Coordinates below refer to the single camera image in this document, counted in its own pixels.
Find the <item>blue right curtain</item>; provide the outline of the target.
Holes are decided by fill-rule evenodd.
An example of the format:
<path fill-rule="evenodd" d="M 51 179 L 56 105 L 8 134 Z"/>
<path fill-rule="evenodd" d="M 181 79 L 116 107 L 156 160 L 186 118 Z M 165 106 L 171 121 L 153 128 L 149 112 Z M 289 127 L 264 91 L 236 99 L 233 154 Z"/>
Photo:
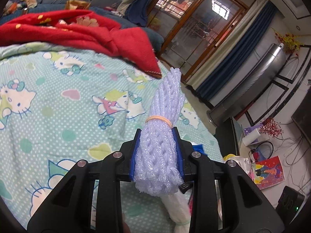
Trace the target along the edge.
<path fill-rule="evenodd" d="M 233 77 L 260 42 L 277 7 L 270 0 L 256 2 L 220 47 L 190 77 L 187 86 L 203 102 L 209 101 Z"/>

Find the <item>blue left curtain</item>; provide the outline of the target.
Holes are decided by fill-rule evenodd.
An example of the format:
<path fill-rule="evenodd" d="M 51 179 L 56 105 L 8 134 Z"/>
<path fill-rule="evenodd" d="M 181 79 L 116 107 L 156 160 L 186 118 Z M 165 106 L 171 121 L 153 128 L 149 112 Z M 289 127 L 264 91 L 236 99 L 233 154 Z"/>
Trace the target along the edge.
<path fill-rule="evenodd" d="M 141 27 L 146 27 L 147 8 L 152 0 L 123 0 L 117 12 L 125 19 Z"/>

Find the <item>white plastic bag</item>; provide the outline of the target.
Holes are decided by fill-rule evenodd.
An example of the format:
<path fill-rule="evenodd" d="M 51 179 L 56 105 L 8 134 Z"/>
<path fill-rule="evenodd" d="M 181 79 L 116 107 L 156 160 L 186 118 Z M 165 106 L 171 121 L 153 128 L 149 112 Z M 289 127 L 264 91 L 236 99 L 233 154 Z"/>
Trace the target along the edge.
<path fill-rule="evenodd" d="M 249 175 L 252 172 L 252 164 L 248 158 L 244 158 L 241 156 L 234 156 L 232 160 L 234 160 L 247 175 Z"/>

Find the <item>colourful girl painting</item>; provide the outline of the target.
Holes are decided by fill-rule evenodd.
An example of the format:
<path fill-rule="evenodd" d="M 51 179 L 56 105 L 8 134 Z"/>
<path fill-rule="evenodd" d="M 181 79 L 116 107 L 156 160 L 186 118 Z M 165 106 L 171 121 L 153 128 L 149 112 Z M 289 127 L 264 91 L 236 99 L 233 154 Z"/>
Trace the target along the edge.
<path fill-rule="evenodd" d="M 255 163 L 254 183 L 260 190 L 273 187 L 285 181 L 283 166 L 278 156 Z"/>

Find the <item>blue curtain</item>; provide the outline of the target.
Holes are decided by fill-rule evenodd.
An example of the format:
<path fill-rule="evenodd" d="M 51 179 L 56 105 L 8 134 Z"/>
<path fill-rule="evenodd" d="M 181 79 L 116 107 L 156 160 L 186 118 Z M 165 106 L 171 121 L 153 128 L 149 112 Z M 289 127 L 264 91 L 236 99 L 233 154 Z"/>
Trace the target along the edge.
<path fill-rule="evenodd" d="M 187 86 L 203 102 L 209 101 L 233 77 L 260 42 L 277 7 L 270 0 L 256 2 L 220 47 L 190 77 Z"/>
<path fill-rule="evenodd" d="M 141 27 L 146 27 L 147 8 L 152 0 L 123 0 L 117 12 L 125 19 Z"/>

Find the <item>black green snack packet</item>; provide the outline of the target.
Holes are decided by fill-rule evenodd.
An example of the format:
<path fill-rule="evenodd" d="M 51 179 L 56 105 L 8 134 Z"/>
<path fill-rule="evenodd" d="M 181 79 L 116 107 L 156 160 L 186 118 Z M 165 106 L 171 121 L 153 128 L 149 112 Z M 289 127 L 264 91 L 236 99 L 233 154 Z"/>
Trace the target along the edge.
<path fill-rule="evenodd" d="M 185 194 L 189 189 L 191 189 L 193 184 L 191 182 L 184 182 L 179 186 L 179 190 Z"/>

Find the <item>lavender foam net bundle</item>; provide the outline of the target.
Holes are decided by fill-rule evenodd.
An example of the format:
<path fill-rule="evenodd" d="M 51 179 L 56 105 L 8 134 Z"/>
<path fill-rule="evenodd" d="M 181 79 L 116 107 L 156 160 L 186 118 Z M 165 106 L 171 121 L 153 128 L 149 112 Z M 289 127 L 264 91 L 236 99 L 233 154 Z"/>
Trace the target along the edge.
<path fill-rule="evenodd" d="M 173 194 L 183 182 L 172 132 L 185 100 L 180 79 L 171 68 L 156 89 L 135 155 L 135 186 L 151 196 Z"/>

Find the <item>wooden framed glass door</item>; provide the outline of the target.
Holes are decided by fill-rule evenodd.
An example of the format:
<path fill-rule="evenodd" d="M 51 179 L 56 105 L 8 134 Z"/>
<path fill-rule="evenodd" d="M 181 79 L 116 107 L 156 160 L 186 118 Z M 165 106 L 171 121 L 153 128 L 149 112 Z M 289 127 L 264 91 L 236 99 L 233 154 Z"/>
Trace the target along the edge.
<path fill-rule="evenodd" d="M 187 82 L 257 0 L 152 0 L 147 26 L 164 42 L 157 56 Z"/>

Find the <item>red blanket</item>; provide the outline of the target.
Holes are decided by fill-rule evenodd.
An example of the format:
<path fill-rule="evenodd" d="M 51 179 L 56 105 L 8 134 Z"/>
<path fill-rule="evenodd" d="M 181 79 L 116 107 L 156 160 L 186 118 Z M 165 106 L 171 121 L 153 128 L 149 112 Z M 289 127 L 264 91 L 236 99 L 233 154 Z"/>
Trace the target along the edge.
<path fill-rule="evenodd" d="M 120 23 L 91 10 L 30 13 L 1 25 L 1 46 L 30 42 L 121 57 L 154 78 L 162 77 L 151 41 L 142 28 L 122 28 Z"/>

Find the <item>yellow red artificial flowers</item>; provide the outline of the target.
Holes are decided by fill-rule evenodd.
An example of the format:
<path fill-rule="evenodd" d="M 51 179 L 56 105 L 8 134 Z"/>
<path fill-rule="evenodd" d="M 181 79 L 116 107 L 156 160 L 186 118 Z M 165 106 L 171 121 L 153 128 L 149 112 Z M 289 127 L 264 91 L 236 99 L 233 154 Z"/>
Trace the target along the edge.
<path fill-rule="evenodd" d="M 298 36 L 292 33 L 286 33 L 282 35 L 279 32 L 277 32 L 274 28 L 273 32 L 279 43 L 283 44 L 285 53 L 287 54 L 296 53 L 296 56 L 298 56 L 298 52 L 300 48 L 303 46 L 303 43 L 297 40 Z"/>

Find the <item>yellow rimmed trash bin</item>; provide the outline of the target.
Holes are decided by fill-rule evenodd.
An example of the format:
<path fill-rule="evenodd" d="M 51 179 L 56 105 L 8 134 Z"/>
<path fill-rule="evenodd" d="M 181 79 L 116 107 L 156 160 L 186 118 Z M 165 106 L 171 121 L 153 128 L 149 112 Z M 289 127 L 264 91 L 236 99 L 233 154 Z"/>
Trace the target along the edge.
<path fill-rule="evenodd" d="M 231 158 L 235 157 L 236 155 L 234 154 L 228 154 L 224 157 L 224 161 L 226 162 L 227 160 L 230 160 Z"/>

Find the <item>Hello Kitty teal bedsheet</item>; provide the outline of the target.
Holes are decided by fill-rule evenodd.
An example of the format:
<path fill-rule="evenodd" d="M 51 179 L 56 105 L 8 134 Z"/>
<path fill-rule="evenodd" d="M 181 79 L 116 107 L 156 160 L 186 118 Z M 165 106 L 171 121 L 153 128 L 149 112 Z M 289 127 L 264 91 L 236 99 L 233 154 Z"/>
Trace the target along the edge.
<path fill-rule="evenodd" d="M 1 48 L 1 232 L 25 232 L 79 160 L 119 150 L 144 126 L 160 80 L 129 62 L 42 42 Z"/>

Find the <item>white ribbed vase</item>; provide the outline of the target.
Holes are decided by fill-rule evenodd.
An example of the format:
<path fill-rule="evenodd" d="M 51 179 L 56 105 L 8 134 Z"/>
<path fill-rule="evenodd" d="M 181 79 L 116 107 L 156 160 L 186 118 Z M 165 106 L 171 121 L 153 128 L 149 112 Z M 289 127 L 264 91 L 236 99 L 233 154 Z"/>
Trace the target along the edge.
<path fill-rule="evenodd" d="M 255 128 L 253 131 L 248 133 L 243 139 L 242 142 L 245 146 L 249 146 L 252 144 L 255 140 L 257 140 L 260 137 L 260 133 L 257 128 Z"/>

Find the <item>wall mounted television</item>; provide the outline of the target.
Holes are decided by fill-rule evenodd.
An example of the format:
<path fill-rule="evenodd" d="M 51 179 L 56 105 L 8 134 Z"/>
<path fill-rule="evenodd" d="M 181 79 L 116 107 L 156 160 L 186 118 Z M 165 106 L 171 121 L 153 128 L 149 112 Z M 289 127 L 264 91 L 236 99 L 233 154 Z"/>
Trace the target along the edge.
<path fill-rule="evenodd" d="M 310 142 L 311 135 L 311 103 L 310 98 L 305 97 L 297 110 L 292 115 L 292 120 Z"/>

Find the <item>silver tower air conditioner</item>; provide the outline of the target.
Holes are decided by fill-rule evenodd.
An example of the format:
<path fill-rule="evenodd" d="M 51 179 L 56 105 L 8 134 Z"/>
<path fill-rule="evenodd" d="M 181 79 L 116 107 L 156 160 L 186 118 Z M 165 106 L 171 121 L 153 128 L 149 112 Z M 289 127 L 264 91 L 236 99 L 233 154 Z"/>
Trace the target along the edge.
<path fill-rule="evenodd" d="M 211 123 L 221 125 L 229 117 L 236 117 L 271 83 L 286 61 L 283 44 L 271 44 L 263 57 L 241 82 L 207 112 Z"/>

